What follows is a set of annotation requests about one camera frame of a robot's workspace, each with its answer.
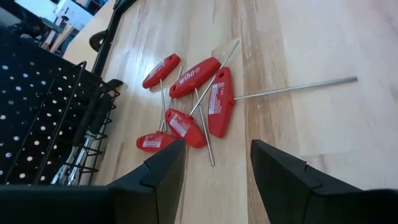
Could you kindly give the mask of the black table clamp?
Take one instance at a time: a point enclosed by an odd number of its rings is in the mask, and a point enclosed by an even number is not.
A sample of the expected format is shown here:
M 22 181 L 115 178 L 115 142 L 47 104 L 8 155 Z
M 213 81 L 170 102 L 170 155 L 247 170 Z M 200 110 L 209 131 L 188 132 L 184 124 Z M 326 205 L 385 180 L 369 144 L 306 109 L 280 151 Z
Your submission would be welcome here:
M 105 37 L 107 34 L 107 30 L 102 30 L 100 32 L 97 32 L 93 34 L 90 39 L 89 39 L 89 45 L 90 47 L 98 52 L 99 49 L 101 48 L 102 42 L 104 41 Z

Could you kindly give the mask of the beige wooden desk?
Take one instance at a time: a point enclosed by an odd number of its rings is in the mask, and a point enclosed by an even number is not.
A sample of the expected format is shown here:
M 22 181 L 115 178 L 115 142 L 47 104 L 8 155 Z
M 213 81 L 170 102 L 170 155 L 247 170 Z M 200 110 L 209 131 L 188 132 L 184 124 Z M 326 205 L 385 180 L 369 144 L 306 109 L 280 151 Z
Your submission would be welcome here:
M 108 28 L 113 7 L 117 0 L 108 0 L 108 2 L 94 15 L 84 28 L 69 43 L 63 58 L 73 64 L 86 61 L 86 69 L 90 72 L 94 66 L 97 52 L 89 44 L 92 35 L 106 30 Z

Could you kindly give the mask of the black table frame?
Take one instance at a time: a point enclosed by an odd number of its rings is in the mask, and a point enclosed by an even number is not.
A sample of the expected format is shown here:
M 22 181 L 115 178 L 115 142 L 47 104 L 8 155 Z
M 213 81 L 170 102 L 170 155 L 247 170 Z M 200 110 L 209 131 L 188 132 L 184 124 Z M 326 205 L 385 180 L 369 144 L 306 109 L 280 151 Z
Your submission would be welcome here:
M 121 17 L 136 1 L 138 0 L 116 0 L 116 2 L 114 3 L 113 13 L 110 22 L 105 29 L 107 30 L 107 34 L 104 41 L 102 42 L 101 48 L 97 52 L 98 54 L 91 70 L 92 74 L 99 77 L 101 76 Z

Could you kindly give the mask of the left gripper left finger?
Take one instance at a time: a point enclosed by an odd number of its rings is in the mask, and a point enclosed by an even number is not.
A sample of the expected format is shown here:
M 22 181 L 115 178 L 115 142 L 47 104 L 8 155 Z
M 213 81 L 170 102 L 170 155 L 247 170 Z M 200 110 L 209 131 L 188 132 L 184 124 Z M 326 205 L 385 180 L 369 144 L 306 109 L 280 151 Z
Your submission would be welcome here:
M 108 185 L 0 186 L 0 224 L 174 224 L 184 175 L 178 139 Z

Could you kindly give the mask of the black metal pegboard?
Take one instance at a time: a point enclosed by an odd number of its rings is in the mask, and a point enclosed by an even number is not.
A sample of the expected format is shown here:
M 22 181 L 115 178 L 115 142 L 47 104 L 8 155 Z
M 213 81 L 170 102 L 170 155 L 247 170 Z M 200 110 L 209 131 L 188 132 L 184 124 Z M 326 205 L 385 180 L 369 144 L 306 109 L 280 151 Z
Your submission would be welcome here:
M 48 185 L 100 78 L 0 28 L 0 184 Z

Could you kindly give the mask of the black-handled groove joint pliers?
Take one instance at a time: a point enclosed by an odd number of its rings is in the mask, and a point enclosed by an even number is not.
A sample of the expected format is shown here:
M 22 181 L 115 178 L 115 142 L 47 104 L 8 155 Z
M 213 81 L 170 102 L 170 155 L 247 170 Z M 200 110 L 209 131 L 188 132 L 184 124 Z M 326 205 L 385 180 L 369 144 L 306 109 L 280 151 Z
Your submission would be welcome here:
M 92 135 L 94 140 L 100 134 L 101 127 L 104 125 L 106 115 L 112 107 L 112 97 L 105 93 L 97 102 L 89 104 L 89 110 L 86 111 L 81 125 L 78 127 L 72 141 L 72 146 L 82 146 L 84 143 L 84 136 Z

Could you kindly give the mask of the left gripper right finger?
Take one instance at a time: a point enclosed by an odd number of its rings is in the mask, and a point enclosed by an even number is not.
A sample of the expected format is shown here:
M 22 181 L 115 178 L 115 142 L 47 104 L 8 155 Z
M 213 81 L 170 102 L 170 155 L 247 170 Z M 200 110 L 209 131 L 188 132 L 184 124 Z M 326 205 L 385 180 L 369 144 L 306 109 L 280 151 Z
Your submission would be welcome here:
M 271 224 L 398 224 L 398 190 L 361 190 L 270 144 L 251 164 Z

